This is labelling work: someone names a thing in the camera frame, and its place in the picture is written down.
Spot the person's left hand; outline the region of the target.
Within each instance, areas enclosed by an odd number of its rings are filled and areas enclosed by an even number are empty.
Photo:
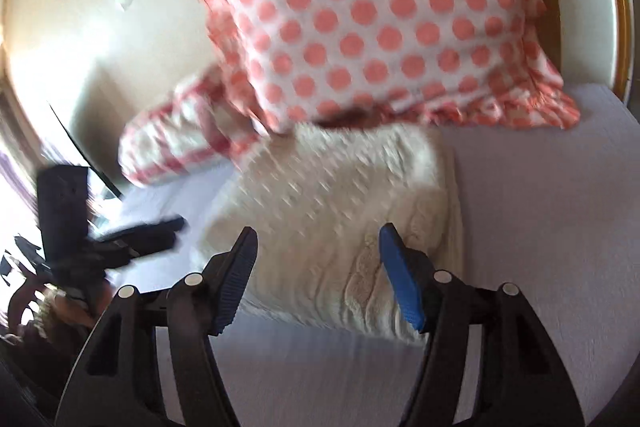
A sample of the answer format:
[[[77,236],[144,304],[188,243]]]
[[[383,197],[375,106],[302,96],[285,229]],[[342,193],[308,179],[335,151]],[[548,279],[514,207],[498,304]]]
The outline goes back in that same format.
[[[98,290],[96,311],[89,312],[62,289],[45,289],[32,319],[26,325],[18,325],[16,333],[7,333],[2,339],[17,345],[32,337],[49,343],[60,352],[79,350],[111,303],[114,292],[115,287],[109,281],[103,281]]]

